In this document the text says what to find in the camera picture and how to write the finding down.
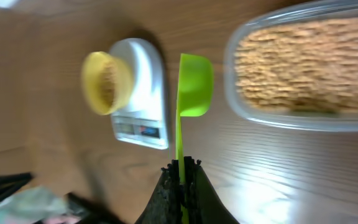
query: brown tabletop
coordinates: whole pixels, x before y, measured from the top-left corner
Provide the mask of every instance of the brown tabletop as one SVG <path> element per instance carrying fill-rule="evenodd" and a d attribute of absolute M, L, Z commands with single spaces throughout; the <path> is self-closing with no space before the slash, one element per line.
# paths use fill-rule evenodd
<path fill-rule="evenodd" d="M 0 11 L 0 54 L 21 80 L 27 147 L 41 183 L 58 193 L 75 190 L 104 200 L 128 223 L 143 211 L 160 168 L 173 158 L 174 140 L 165 151 L 117 141 L 108 116 L 86 106 L 79 76 L 89 52 L 141 37 L 162 51 L 171 117 L 180 54 L 213 62 L 211 108 L 202 117 L 182 119 L 183 145 L 185 155 L 202 160 L 237 220 L 358 223 L 358 133 L 262 126 L 238 117 L 224 96 L 223 52 L 232 32 L 255 16 L 299 2 L 34 0 Z"/>

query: white scale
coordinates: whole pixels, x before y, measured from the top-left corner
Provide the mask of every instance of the white scale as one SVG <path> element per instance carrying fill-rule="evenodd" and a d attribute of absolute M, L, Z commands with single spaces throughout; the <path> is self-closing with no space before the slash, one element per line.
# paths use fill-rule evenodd
<path fill-rule="evenodd" d="M 155 149 L 168 148 L 162 60 L 149 42 L 125 39 L 109 52 L 125 61 L 134 74 L 128 105 L 111 114 L 114 135 L 120 141 Z"/>

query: yellow cup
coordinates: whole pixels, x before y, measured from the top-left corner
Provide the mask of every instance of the yellow cup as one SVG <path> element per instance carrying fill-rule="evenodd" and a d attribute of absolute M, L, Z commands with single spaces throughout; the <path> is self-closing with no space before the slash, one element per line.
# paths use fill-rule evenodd
<path fill-rule="evenodd" d="M 101 79 L 106 65 L 114 66 L 114 99 L 112 104 L 102 97 Z M 121 59 L 105 52 L 90 53 L 81 71 L 82 90 L 89 107 L 97 114 L 107 115 L 128 104 L 134 89 L 134 76 L 129 66 Z"/>

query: green object in container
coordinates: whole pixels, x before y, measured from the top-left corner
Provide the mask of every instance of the green object in container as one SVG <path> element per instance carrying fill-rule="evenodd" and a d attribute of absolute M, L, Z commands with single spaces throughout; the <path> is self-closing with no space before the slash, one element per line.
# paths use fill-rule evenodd
<path fill-rule="evenodd" d="M 181 184 L 185 184 L 186 177 L 180 117 L 205 114 L 211 104 L 213 85 L 213 67 L 208 59 L 197 55 L 181 54 L 176 117 L 176 159 L 179 163 Z M 181 209 L 182 223 L 186 224 L 188 223 L 187 209 L 185 207 Z"/>

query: wooden table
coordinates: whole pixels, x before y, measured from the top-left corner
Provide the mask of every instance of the wooden table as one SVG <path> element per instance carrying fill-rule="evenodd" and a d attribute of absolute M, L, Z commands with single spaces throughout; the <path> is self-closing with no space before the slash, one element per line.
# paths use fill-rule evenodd
<path fill-rule="evenodd" d="M 92 51 L 141 37 L 163 54 L 175 111 L 181 53 L 208 57 L 215 87 L 210 110 L 183 118 L 185 154 L 202 166 L 223 204 L 241 223 L 358 223 L 358 133 L 273 128 L 238 117 L 223 88 L 223 52 L 249 19 L 300 1 L 19 1 L 5 18 L 0 52 L 20 80 L 26 148 L 39 181 L 57 193 L 104 200 L 133 223 L 173 158 L 117 141 L 109 118 L 93 114 L 80 91 Z"/>

